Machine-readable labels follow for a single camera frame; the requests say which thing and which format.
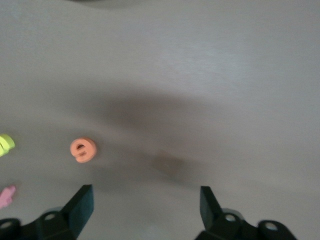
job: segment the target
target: yellow-green object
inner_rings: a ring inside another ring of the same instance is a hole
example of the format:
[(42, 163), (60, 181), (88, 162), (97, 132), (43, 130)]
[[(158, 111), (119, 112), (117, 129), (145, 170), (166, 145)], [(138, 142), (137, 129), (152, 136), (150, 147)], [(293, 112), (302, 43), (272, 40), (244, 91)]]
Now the yellow-green object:
[(0, 157), (6, 155), (10, 149), (15, 147), (15, 142), (7, 134), (0, 134)]

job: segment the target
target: silver bolt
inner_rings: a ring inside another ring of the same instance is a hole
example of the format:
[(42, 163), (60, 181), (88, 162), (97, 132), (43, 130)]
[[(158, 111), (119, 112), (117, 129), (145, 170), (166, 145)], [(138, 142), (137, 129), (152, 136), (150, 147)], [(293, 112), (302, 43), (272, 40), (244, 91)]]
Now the silver bolt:
[(12, 225), (12, 222), (7, 221), (7, 222), (1, 224), (0, 229), (6, 229), (6, 228), (10, 227), (11, 225)]
[(267, 229), (271, 230), (271, 231), (277, 231), (277, 230), (278, 230), (277, 226), (274, 225), (272, 222), (267, 222), (267, 223), (265, 224), (265, 227), (266, 227)]
[(235, 222), (236, 221), (236, 218), (235, 216), (231, 215), (231, 214), (228, 214), (228, 215), (225, 215), (225, 219), (229, 222)]
[(51, 214), (45, 216), (44, 220), (47, 221), (47, 220), (51, 220), (51, 219), (54, 219), (54, 218), (55, 218), (55, 215), (53, 213), (51, 213)]

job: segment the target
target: pink toy piece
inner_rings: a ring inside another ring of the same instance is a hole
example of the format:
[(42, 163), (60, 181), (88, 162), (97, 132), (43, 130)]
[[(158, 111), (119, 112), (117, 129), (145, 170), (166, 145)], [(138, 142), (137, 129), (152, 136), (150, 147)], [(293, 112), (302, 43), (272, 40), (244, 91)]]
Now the pink toy piece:
[(12, 203), (12, 196), (16, 192), (16, 186), (11, 185), (2, 190), (0, 193), (0, 209), (9, 206)]

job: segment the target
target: orange object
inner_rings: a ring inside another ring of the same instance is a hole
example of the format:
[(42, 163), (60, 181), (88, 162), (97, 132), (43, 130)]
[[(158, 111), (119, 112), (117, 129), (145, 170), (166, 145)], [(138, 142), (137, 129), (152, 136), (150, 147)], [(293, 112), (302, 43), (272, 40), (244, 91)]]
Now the orange object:
[(97, 147), (90, 138), (82, 137), (71, 143), (70, 152), (78, 163), (86, 163), (96, 155)]

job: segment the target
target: gray surface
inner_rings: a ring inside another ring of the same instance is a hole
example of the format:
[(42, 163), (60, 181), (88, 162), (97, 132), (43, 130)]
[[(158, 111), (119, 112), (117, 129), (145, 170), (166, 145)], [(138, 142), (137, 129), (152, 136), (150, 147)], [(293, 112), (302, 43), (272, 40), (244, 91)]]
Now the gray surface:
[[(255, 225), (320, 236), (320, 3), (1, 0), (0, 218), (94, 185), (81, 240), (186, 240), (199, 187)], [(97, 157), (77, 163), (88, 136)]]

